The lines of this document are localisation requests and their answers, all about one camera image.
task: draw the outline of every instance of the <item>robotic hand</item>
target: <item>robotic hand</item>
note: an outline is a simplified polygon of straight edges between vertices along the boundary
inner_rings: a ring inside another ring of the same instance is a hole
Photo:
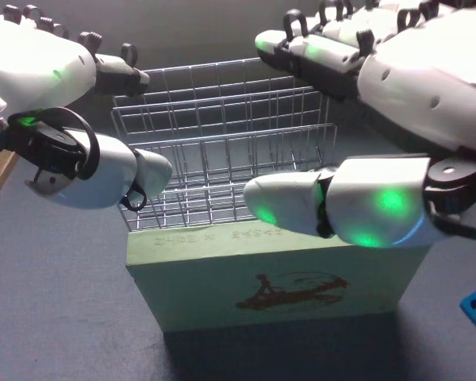
[[[123,203],[144,207],[171,178],[162,156],[131,150],[94,133],[78,114],[63,108],[94,88],[96,94],[134,96],[149,84],[134,68],[137,50],[97,54],[102,37],[81,33],[79,42],[35,6],[6,6],[0,15],[0,151],[7,149],[39,169],[27,185],[39,196],[93,209]]]
[[[375,22],[397,25],[381,43],[375,27],[355,24],[360,14],[379,10]],[[302,25],[301,36],[292,33],[293,18]],[[249,209],[284,229],[336,234],[362,246],[414,246],[450,236],[476,240],[476,228],[462,223],[476,202],[476,7],[388,0],[335,22],[341,32],[344,23],[356,25],[358,47],[341,34],[325,36],[330,23],[322,33],[309,33],[305,16],[292,10],[281,40],[280,32],[258,35],[259,56],[333,98],[360,103],[395,133],[434,149],[260,176],[244,189]]]

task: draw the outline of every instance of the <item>light green box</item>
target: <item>light green box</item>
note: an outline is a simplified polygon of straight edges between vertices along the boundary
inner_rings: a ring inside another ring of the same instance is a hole
[[[130,233],[127,268],[172,332],[389,312],[427,251],[248,221]]]

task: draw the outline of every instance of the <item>wire basket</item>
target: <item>wire basket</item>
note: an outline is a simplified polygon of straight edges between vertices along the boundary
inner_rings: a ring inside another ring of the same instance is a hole
[[[147,73],[151,91],[115,97],[113,122],[131,148],[170,160],[173,176],[140,212],[119,206],[129,231],[255,219],[243,199],[250,179],[333,160],[328,99],[260,59]]]

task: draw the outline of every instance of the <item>metal wire basket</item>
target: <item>metal wire basket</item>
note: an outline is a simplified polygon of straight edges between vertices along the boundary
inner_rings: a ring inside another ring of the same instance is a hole
[[[152,91],[115,97],[111,115],[123,141],[165,156],[174,173],[140,212],[119,206],[129,231],[254,219],[247,181],[332,162],[328,99],[260,59],[147,73]]]

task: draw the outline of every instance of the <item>silver wire rack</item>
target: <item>silver wire rack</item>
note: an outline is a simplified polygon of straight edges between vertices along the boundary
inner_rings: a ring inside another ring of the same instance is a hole
[[[115,97],[111,115],[125,143],[165,156],[173,176],[140,212],[119,206],[129,231],[254,219],[247,181],[332,162],[328,99],[260,59],[147,73],[149,92]]]

